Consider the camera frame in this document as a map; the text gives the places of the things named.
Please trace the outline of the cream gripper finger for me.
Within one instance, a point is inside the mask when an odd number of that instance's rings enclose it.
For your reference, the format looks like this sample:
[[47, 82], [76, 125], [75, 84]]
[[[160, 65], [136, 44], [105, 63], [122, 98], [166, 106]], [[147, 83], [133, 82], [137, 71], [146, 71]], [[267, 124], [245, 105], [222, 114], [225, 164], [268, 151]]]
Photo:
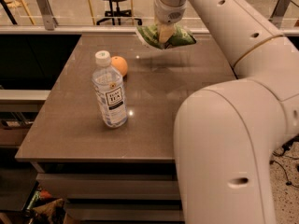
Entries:
[[158, 35], [159, 41], [161, 43], [166, 43], [168, 39], [175, 33], [176, 28], [174, 24], [164, 24], [158, 25]]

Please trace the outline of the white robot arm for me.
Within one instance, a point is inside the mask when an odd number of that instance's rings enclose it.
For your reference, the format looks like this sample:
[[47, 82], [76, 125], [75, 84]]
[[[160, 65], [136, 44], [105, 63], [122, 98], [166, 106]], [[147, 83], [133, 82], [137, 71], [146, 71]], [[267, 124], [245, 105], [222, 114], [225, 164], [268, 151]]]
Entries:
[[245, 0], [154, 0], [175, 23], [191, 4], [237, 78], [178, 110], [174, 155], [185, 224], [276, 224], [269, 161], [299, 134], [299, 51]]

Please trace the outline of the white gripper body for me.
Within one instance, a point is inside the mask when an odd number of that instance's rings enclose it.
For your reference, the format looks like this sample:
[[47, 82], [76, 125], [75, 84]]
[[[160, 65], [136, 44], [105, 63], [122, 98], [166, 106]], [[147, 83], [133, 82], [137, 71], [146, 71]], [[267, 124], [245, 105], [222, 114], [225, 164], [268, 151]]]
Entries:
[[179, 22], [186, 9], [186, 0], [154, 0], [156, 19], [163, 24]]

